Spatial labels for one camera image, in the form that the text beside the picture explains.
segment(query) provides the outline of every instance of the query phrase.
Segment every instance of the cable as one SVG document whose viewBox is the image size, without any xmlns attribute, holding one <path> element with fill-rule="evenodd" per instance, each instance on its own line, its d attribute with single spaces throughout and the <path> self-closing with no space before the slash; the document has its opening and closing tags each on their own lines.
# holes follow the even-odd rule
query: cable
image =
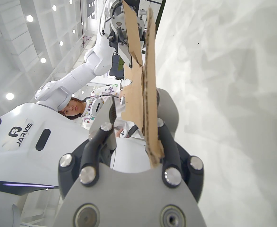
<svg viewBox="0 0 277 227">
<path fill-rule="evenodd" d="M 106 5 L 106 2 L 107 2 L 107 0 L 105 0 L 105 2 L 104 2 L 104 5 L 103 5 L 103 9 L 102 9 L 102 12 L 101 12 L 101 17 L 100 17 L 100 22 L 99 22 L 99 24 L 98 24 L 98 28 L 99 28 L 99 33 L 100 33 L 100 35 L 101 36 L 104 36 L 103 34 L 102 34 L 102 32 L 101 32 L 101 21 L 102 21 L 102 16 L 103 16 L 103 13 L 104 13 L 104 10 L 105 10 L 105 5 Z"/>
</svg>

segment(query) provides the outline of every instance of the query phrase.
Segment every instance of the metal bolt head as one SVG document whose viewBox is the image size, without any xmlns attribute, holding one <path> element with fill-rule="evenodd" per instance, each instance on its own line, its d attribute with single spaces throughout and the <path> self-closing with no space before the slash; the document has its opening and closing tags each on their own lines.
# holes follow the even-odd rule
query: metal bolt head
<svg viewBox="0 0 277 227">
<path fill-rule="evenodd" d="M 110 122 L 105 122 L 101 125 L 101 129 L 105 132 L 108 132 L 112 129 L 112 124 Z"/>
<path fill-rule="evenodd" d="M 203 165 L 203 161 L 196 156 L 192 156 L 190 159 L 190 165 L 197 171 L 200 171 L 204 165 Z"/>
<path fill-rule="evenodd" d="M 100 222 L 100 212 L 93 204 L 83 205 L 75 215 L 76 227 L 97 227 Z"/>
<path fill-rule="evenodd" d="M 65 154 L 60 158 L 59 164 L 60 167 L 67 167 L 72 162 L 72 156 L 70 154 Z"/>
<path fill-rule="evenodd" d="M 163 120 L 158 118 L 158 127 L 162 127 L 163 125 L 164 125 Z"/>
<path fill-rule="evenodd" d="M 167 205 L 161 212 L 160 225 L 161 227 L 185 227 L 185 215 L 176 205 Z"/>
<path fill-rule="evenodd" d="M 182 181 L 181 173 L 174 167 L 166 169 L 164 175 L 170 185 L 178 186 Z"/>
<path fill-rule="evenodd" d="M 96 170 L 92 166 L 86 166 L 84 167 L 79 175 L 80 182 L 84 185 L 90 184 L 96 176 Z"/>
</svg>

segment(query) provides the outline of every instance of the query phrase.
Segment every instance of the gray metal plate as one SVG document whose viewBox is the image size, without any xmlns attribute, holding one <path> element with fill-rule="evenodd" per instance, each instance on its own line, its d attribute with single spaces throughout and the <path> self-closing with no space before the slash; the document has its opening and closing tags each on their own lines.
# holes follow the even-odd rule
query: gray metal plate
<svg viewBox="0 0 277 227">
<path fill-rule="evenodd" d="M 161 179 L 162 166 L 143 173 L 120 173 L 100 164 L 99 181 L 84 187 L 74 183 L 56 217 L 53 227 L 74 226 L 74 215 L 86 203 L 100 212 L 100 227 L 160 226 L 161 210 L 167 205 L 178 206 L 185 214 L 186 226 L 206 227 L 197 203 L 182 181 L 170 189 Z"/>
</svg>

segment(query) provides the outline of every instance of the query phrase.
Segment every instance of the cardboard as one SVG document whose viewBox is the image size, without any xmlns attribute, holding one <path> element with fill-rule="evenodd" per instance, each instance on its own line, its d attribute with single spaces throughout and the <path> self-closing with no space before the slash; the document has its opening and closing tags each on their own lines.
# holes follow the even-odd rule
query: cardboard
<svg viewBox="0 0 277 227">
<path fill-rule="evenodd" d="M 158 140 L 156 73 L 155 73 L 155 23 L 153 11 L 148 11 L 146 34 L 145 65 L 142 66 L 141 44 L 136 13 L 123 2 L 129 53 L 132 56 L 132 68 L 124 65 L 125 79 L 132 83 L 123 89 L 125 111 L 122 119 L 133 121 L 142 130 L 146 141 L 146 150 L 152 168 L 157 167 L 164 156 L 163 147 Z"/>
<path fill-rule="evenodd" d="M 125 24 L 126 24 L 126 34 L 128 41 L 128 51 L 132 56 L 132 59 L 142 66 L 143 58 L 141 52 L 141 45 L 139 40 L 139 31 L 137 24 L 137 16 L 136 13 L 129 7 L 129 5 L 122 0 L 122 4 L 124 7 L 124 15 L 125 15 Z"/>
</svg>

